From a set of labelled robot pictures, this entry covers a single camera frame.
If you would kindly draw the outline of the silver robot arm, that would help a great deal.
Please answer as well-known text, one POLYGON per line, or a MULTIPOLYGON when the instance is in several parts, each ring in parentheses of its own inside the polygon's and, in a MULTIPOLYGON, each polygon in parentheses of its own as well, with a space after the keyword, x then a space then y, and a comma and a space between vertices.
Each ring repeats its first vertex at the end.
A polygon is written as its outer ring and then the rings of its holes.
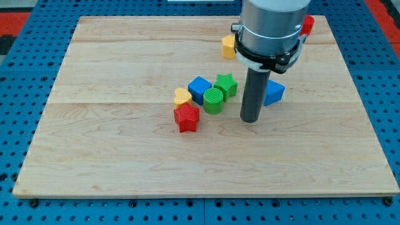
POLYGON ((299 58, 310 0, 244 0, 231 25, 236 58, 257 72, 285 73, 299 58))

